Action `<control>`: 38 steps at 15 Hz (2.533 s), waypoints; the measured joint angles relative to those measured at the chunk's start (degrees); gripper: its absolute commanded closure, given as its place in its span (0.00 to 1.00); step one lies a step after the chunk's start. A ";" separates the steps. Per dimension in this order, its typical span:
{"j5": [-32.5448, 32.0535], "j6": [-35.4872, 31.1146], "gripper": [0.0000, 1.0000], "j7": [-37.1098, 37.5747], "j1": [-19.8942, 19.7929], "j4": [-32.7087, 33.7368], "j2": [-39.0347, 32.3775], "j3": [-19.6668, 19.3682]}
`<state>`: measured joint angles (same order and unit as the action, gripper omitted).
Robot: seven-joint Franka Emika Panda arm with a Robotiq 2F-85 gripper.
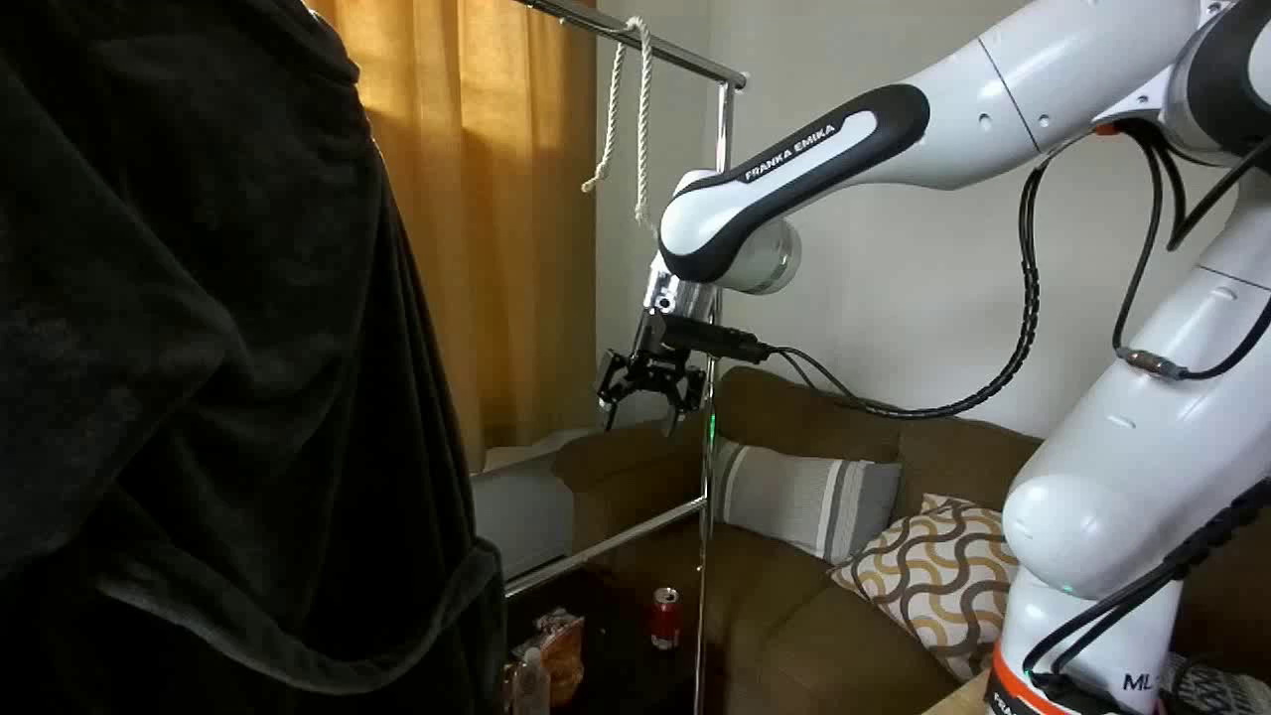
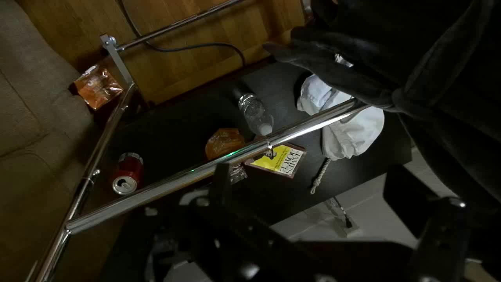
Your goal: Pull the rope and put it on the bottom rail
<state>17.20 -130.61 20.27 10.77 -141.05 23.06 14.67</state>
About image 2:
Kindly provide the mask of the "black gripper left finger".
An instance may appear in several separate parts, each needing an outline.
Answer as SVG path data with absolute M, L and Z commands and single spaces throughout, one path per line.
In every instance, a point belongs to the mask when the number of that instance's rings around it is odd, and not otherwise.
M 215 224 L 228 230 L 229 247 L 240 254 L 242 262 L 259 268 L 257 280 L 275 282 L 336 282 L 326 265 L 300 244 L 275 232 L 267 222 L 256 218 L 231 200 L 232 166 L 217 166 L 210 188 L 210 207 L 215 210 Z

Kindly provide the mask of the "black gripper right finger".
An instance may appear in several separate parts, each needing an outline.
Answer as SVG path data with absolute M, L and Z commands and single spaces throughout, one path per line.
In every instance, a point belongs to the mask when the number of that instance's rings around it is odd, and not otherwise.
M 469 219 L 470 210 L 459 197 L 434 204 L 409 263 L 411 282 L 461 282 L 472 235 Z

